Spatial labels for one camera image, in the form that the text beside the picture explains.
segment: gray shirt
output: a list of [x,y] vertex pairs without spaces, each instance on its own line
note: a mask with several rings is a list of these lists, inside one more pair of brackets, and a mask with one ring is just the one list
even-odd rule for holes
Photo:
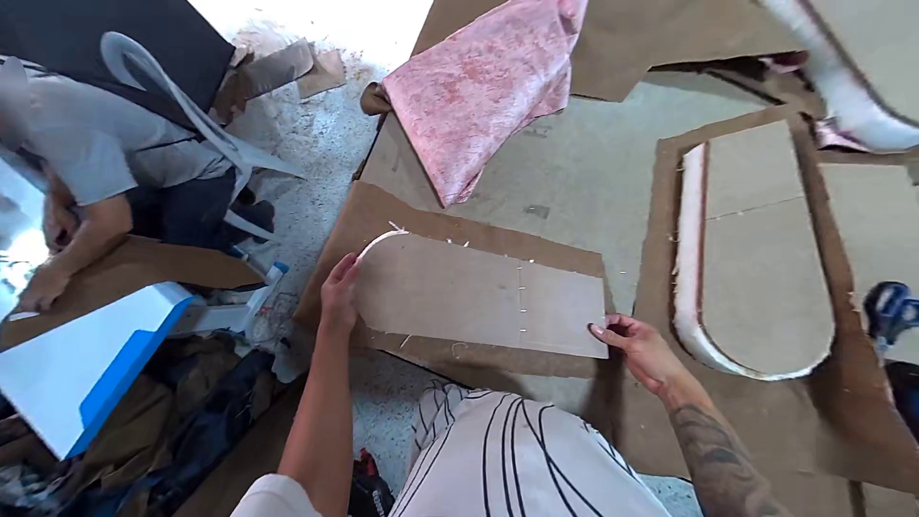
[[138,185],[173,187],[232,166],[209,143],[129,100],[60,76],[31,77],[24,147],[48,160],[86,206]]

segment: pink fabric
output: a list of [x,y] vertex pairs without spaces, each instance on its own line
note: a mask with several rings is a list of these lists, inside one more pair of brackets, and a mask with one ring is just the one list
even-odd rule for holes
[[844,147],[863,153],[874,153],[874,151],[868,149],[856,137],[839,129],[839,126],[836,124],[836,118],[834,117],[828,117],[821,121],[814,121],[813,130],[816,136],[818,149]]
[[568,105],[587,0],[509,0],[382,80],[444,207],[510,135]]

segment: fabric pile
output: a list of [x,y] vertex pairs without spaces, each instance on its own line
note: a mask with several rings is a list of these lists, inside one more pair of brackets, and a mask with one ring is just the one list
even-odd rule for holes
[[509,0],[382,80],[441,204],[466,201],[504,141],[568,105],[586,0]]
[[274,357],[233,346],[165,342],[86,453],[63,462],[19,416],[0,419],[0,514],[171,515],[277,391]]

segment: tattooed forearm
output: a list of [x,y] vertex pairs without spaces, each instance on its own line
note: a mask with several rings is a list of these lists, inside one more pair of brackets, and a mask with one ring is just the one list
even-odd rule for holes
[[695,404],[678,408],[670,420],[707,517],[791,515],[729,427]]

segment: man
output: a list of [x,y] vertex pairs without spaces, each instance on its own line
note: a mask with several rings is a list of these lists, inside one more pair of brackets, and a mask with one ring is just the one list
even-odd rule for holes
[[[351,484],[348,337],[357,320],[357,259],[344,257],[322,288],[312,368],[277,474],[259,478],[234,517],[344,517]],[[699,505],[708,516],[790,515],[702,385],[653,327],[607,316],[591,332],[670,414]],[[622,456],[581,419],[490,390],[438,386],[422,397],[414,465],[390,515],[665,516]]]
[[[0,140],[36,156],[49,181],[43,229],[51,253],[18,311],[47,310],[71,277],[128,233],[230,251],[222,222],[236,176],[207,142],[106,90],[60,75],[27,79],[19,59],[0,68]],[[240,213],[263,227],[266,203]]]

